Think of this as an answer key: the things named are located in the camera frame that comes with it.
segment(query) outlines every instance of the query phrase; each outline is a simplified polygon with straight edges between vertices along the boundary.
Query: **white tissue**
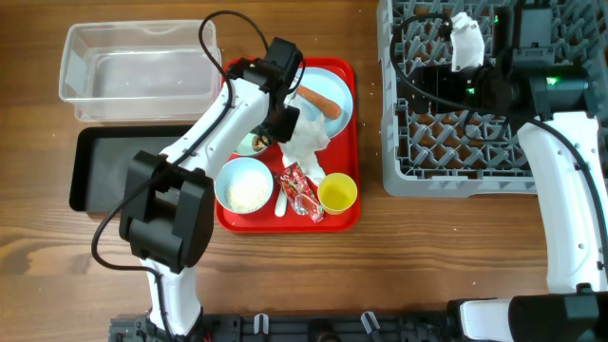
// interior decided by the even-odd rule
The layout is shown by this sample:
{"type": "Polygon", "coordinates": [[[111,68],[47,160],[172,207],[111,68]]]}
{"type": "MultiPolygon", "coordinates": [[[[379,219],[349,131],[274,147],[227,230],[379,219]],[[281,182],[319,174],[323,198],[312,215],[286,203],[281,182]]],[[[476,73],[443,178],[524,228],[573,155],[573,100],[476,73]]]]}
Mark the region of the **white tissue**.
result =
{"type": "Polygon", "coordinates": [[[327,148],[330,138],[325,131],[325,117],[319,115],[316,121],[307,119],[307,106],[301,105],[299,96],[292,100],[291,105],[300,109],[300,115],[295,123],[294,134],[287,143],[280,143],[283,151],[283,164],[285,167],[297,162],[306,177],[314,185],[319,185],[325,178],[325,171],[319,165],[314,152],[327,148]]]}

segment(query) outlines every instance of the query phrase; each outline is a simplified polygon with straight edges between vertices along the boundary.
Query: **snack wrapper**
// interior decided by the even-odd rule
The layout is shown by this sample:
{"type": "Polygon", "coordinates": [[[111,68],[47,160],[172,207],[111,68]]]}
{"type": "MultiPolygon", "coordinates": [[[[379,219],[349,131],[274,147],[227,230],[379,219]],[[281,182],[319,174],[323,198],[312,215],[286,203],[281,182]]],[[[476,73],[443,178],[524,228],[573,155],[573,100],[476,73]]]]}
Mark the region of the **snack wrapper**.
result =
{"type": "Polygon", "coordinates": [[[289,203],[306,210],[307,215],[315,223],[323,219],[323,207],[297,163],[286,167],[276,181],[283,189],[289,203]]]}

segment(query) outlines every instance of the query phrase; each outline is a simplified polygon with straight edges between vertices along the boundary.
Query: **yellow cup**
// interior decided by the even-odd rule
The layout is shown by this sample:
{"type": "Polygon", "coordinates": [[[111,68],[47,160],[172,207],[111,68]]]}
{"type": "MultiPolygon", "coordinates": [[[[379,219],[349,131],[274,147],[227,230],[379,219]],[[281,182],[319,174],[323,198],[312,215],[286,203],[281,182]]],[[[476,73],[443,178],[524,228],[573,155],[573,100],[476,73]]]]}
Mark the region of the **yellow cup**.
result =
{"type": "Polygon", "coordinates": [[[330,174],[319,184],[317,195],[325,212],[342,214],[357,199],[357,184],[345,174],[330,174]]]}

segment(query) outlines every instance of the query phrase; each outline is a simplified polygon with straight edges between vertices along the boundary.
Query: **gray dish rack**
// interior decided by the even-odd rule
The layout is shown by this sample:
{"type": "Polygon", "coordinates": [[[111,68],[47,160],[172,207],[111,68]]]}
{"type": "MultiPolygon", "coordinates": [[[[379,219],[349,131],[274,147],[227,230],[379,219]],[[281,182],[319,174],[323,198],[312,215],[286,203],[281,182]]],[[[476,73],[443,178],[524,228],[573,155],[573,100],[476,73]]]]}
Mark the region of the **gray dish rack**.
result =
{"type": "MultiPolygon", "coordinates": [[[[376,11],[378,59],[383,77],[382,168],[384,187],[396,197],[466,198],[484,193],[536,194],[536,186],[517,136],[507,129],[497,143],[470,142],[469,136],[492,139],[503,120],[491,115],[474,115],[463,126],[466,111],[447,114],[415,114],[398,88],[390,64],[389,45],[395,26],[415,14],[466,11],[477,20],[485,40],[485,53],[492,49],[494,9],[509,0],[380,0],[376,11]]],[[[596,93],[605,90],[608,71],[604,49],[608,47],[608,5],[586,1],[552,1],[554,12],[552,43],[556,63],[579,60],[589,70],[596,93]]],[[[451,47],[439,40],[441,20],[410,24],[406,35],[399,33],[395,53],[399,66],[409,74],[430,63],[451,60],[451,47]]],[[[608,127],[606,110],[598,114],[608,127]]],[[[600,132],[604,169],[608,169],[605,142],[608,129],[600,132]]]]}

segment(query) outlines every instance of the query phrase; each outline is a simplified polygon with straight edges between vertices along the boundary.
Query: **wood grain surface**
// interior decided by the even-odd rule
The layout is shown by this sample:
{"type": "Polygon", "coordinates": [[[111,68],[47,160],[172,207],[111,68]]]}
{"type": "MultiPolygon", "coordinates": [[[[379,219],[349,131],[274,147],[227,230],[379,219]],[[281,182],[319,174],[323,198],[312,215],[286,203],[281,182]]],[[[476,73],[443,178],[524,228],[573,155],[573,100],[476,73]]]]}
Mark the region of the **wood grain surface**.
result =
{"type": "MultiPolygon", "coordinates": [[[[217,226],[198,264],[207,313],[315,314],[441,309],[462,297],[546,293],[534,196],[398,199],[382,185],[382,77],[376,1],[4,0],[0,5],[0,340],[104,341],[109,319],[150,306],[143,274],[96,264],[99,217],[67,205],[76,139],[87,127],[57,95],[76,23],[250,15],[307,56],[348,61],[357,80],[362,214],[337,235],[235,236],[217,226]]],[[[223,61],[260,56],[236,18],[218,18],[223,61]]],[[[118,237],[109,260],[137,264],[118,237]]]]}

